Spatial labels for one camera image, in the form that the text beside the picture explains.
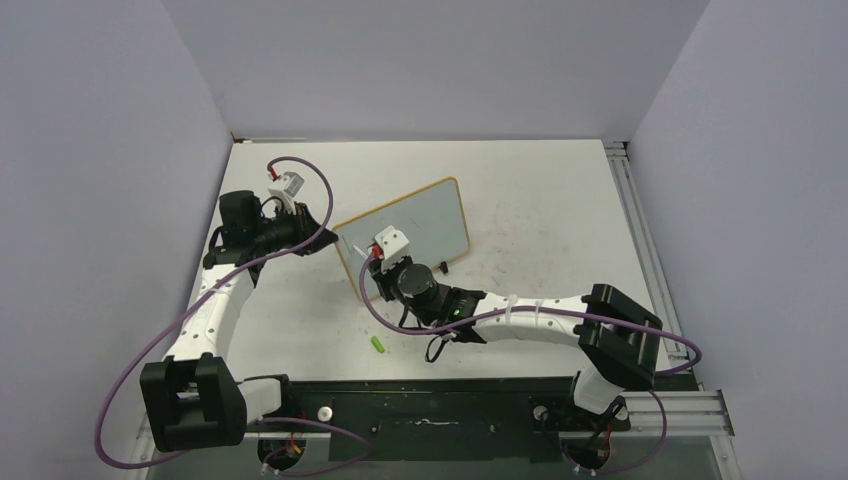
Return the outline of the yellow framed whiteboard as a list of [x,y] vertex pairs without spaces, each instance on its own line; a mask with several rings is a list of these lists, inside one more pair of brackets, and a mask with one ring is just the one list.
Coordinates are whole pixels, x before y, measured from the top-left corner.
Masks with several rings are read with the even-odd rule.
[[358,278],[365,259],[354,252],[353,246],[370,252],[374,236],[389,225],[407,236],[412,259],[434,270],[471,250],[459,183],[448,176],[332,228],[339,237],[336,250],[356,299],[361,298]]

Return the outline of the white green marker pen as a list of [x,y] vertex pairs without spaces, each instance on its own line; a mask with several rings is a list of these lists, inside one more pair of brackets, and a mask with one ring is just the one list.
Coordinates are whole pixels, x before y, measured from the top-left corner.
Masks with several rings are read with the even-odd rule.
[[359,246],[354,245],[353,250],[354,250],[355,253],[357,253],[359,256],[361,256],[363,259],[367,259],[371,256],[371,253],[367,249],[363,250]]

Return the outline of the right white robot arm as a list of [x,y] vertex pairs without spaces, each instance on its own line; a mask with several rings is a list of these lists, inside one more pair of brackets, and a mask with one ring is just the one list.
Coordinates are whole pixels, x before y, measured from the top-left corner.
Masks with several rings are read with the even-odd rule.
[[662,321],[611,285],[595,284],[576,297],[526,299],[439,283],[410,258],[388,270],[367,259],[359,287],[367,280],[376,283],[383,300],[400,303],[419,320],[410,328],[379,320],[397,333],[458,343],[541,342],[582,351],[590,365],[578,372],[565,402],[567,418],[579,428],[600,421],[622,392],[654,387]]

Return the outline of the green marker cap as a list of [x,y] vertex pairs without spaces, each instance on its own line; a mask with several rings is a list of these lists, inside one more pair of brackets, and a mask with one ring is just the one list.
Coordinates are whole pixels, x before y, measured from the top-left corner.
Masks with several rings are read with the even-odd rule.
[[379,352],[380,354],[383,354],[383,353],[385,353],[385,352],[386,352],[385,347],[383,346],[383,344],[381,343],[381,341],[379,340],[379,338],[378,338],[378,337],[376,337],[376,336],[372,336],[372,337],[370,338],[370,342],[371,342],[371,344],[373,345],[373,347],[375,348],[375,350],[376,350],[377,352]]

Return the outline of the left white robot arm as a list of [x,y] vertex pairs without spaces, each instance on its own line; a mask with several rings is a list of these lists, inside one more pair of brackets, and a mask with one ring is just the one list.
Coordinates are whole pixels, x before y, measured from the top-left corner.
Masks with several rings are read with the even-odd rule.
[[219,199],[221,225],[202,261],[197,307],[180,323],[179,335],[159,362],[144,365],[140,387],[156,448],[164,453],[234,446],[249,424],[290,428],[296,400],[282,393],[284,375],[238,381],[226,363],[241,311],[255,290],[264,256],[291,251],[317,253],[337,242],[308,207],[283,193],[267,217],[253,192]]

